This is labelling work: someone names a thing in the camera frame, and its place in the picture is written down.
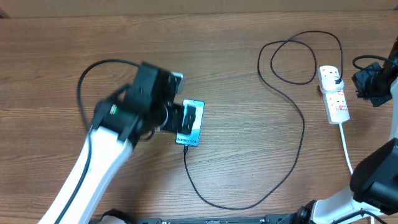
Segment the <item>blue Samsung Galaxy smartphone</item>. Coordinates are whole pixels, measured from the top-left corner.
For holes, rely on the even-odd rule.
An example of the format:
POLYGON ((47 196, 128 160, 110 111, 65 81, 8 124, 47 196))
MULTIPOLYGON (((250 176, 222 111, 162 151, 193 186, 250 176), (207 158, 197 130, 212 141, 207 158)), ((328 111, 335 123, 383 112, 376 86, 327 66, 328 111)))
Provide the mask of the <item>blue Samsung Galaxy smartphone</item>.
POLYGON ((195 122, 193 123, 192 133, 189 135, 184 135, 178 132, 175 142, 181 145, 197 147, 200 140, 205 103, 203 101, 185 99, 183 100, 182 105, 183 107, 186 105, 194 106, 196 108, 196 118, 195 122))

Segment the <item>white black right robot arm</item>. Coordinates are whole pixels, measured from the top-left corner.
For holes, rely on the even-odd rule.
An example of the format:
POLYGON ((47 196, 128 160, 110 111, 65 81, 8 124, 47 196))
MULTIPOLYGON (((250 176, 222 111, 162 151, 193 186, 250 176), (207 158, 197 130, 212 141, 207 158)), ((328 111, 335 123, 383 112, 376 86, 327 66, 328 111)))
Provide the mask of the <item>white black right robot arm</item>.
POLYGON ((378 107, 393 101, 389 140, 362 160, 353 170, 349 186, 324 200, 313 200, 280 223, 352 223, 371 217, 382 223, 382 215, 397 213, 397 46, 388 58, 359 67, 352 77, 357 96, 378 107))

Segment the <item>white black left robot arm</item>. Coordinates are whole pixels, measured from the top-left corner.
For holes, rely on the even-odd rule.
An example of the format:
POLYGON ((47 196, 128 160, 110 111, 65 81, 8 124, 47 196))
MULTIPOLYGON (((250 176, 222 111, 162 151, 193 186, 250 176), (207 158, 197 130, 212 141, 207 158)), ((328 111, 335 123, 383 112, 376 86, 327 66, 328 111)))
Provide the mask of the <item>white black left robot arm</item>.
POLYGON ((198 146, 205 104, 174 102, 183 88, 181 73, 135 63, 137 73, 82 117, 86 139, 80 156, 41 223, 89 223, 109 183, 146 133, 166 131, 175 142, 198 146))

